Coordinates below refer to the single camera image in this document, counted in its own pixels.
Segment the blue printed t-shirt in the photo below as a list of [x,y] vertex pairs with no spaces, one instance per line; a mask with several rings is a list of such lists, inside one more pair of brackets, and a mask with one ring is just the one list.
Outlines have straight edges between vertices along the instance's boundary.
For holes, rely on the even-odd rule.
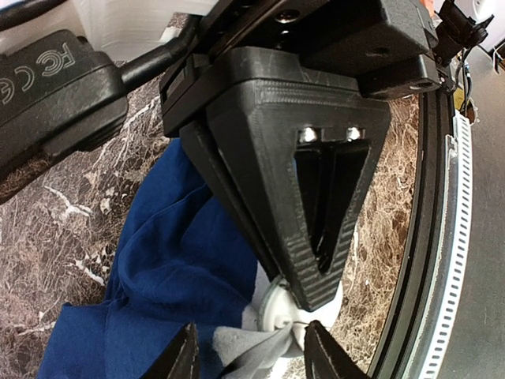
[[141,184],[104,300],[65,304],[41,378],[140,378],[196,325],[203,378],[261,378],[288,352],[289,327],[256,329],[267,277],[249,244],[173,140]]

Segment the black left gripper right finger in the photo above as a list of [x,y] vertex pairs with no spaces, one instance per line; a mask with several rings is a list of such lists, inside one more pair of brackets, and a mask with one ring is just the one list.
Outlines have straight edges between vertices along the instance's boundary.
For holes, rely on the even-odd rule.
[[311,321],[305,331],[307,378],[369,379],[319,321]]

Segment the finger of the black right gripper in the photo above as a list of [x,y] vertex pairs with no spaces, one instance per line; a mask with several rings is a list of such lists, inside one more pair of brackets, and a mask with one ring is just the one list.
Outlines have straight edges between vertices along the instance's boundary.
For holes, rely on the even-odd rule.
[[210,69],[208,126],[242,203],[297,304],[335,296],[391,121],[349,77],[295,54],[228,51]]
[[245,206],[206,123],[198,118],[189,122],[181,128],[179,137],[185,154],[252,247],[267,277],[276,278],[279,268]]

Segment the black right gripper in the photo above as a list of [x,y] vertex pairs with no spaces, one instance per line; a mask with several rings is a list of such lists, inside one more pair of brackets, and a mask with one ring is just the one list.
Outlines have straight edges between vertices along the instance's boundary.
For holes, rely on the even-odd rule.
[[160,86],[163,132],[180,129],[235,81],[348,77],[365,98],[437,88],[438,43],[418,1],[220,1]]

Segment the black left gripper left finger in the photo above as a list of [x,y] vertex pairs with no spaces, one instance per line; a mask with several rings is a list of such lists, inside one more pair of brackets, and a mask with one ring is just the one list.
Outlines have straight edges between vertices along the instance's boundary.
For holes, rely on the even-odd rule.
[[196,325],[184,325],[145,372],[145,379],[198,379],[200,349]]

